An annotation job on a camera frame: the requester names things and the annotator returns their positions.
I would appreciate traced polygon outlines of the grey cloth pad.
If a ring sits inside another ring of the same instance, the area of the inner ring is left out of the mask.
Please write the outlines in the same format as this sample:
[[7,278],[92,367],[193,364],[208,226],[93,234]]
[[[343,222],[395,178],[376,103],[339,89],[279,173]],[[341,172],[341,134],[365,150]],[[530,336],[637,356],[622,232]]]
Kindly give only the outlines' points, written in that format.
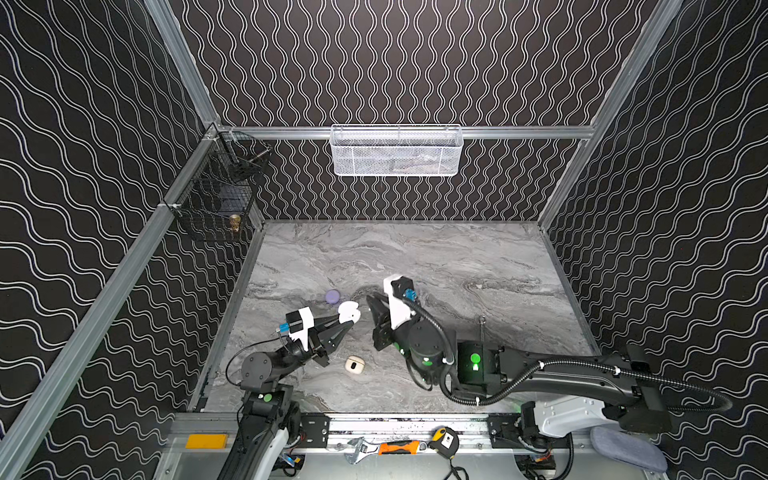
[[653,473],[666,473],[667,460],[655,445],[632,435],[604,427],[590,430],[593,449],[604,457]]

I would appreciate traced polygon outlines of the cream earbud charging case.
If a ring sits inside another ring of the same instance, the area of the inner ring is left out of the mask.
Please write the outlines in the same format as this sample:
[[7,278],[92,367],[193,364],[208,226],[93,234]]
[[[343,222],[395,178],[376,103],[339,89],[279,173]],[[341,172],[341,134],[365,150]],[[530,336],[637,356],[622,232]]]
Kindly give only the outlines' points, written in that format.
[[351,374],[361,374],[364,371],[365,366],[365,361],[358,356],[351,355],[345,361],[345,370]]

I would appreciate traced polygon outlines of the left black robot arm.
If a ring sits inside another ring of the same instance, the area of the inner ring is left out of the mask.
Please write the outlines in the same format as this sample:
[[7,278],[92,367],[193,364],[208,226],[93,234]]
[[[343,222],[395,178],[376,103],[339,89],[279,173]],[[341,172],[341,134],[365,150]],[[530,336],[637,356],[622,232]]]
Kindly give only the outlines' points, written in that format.
[[290,312],[277,328],[282,346],[246,355],[235,385],[244,392],[232,448],[220,479],[267,479],[281,453],[300,439],[301,413],[293,387],[282,380],[314,361],[325,367],[344,336],[360,320],[357,304],[350,313],[316,318],[308,307]]

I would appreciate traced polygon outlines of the brass fitting in basket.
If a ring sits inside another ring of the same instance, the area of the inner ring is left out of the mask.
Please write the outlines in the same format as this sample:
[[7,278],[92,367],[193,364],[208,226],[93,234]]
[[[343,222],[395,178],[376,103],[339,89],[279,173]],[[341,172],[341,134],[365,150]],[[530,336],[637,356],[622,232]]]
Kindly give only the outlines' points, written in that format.
[[231,230],[234,233],[238,233],[240,231],[241,222],[242,222],[241,216],[238,214],[233,214],[229,217],[229,222],[230,222]]

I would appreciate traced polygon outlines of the silver combination wrench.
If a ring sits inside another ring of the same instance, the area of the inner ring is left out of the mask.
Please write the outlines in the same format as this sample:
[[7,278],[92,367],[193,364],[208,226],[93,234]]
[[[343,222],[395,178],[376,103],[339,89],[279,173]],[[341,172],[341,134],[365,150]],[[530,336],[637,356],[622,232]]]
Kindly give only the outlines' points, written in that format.
[[485,316],[480,316],[478,318],[478,340],[480,343],[486,342],[487,337],[487,319]]

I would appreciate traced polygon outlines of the yellow black tape measure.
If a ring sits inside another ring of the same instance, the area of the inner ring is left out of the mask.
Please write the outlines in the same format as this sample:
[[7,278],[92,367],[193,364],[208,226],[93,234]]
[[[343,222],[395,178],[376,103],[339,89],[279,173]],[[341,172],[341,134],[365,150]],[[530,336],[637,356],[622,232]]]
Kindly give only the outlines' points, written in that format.
[[460,445],[457,432],[450,427],[439,427],[432,438],[427,442],[427,446],[438,453],[443,458],[452,460]]

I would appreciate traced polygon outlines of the purple earbud charging case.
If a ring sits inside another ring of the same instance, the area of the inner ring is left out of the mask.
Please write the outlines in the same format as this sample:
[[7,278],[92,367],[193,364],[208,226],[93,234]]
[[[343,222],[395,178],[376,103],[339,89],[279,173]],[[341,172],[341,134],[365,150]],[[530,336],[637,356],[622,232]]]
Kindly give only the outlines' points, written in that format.
[[336,305],[340,302],[340,300],[341,300],[341,294],[338,290],[335,290],[335,289],[328,290],[325,294],[325,301],[329,305]]

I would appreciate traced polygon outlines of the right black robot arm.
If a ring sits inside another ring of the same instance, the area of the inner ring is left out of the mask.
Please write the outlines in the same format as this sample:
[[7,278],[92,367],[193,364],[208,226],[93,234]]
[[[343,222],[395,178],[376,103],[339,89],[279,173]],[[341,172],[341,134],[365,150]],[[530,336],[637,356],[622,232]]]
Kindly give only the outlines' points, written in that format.
[[725,413],[732,399],[713,389],[654,375],[644,352],[562,356],[461,340],[418,302],[382,293],[366,299],[374,346],[393,346],[414,383],[439,389],[471,408],[496,405],[516,393],[553,395],[528,401],[516,429],[524,439],[563,438],[582,429],[616,426],[626,432],[666,433],[675,413]]

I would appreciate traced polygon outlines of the yellow label sticker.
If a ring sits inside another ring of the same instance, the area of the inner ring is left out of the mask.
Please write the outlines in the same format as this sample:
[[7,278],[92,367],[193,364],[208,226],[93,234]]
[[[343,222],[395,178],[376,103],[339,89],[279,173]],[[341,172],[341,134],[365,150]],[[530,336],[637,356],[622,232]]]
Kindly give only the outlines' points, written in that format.
[[227,434],[191,434],[187,438],[185,448],[187,450],[220,450],[225,449],[227,443]]

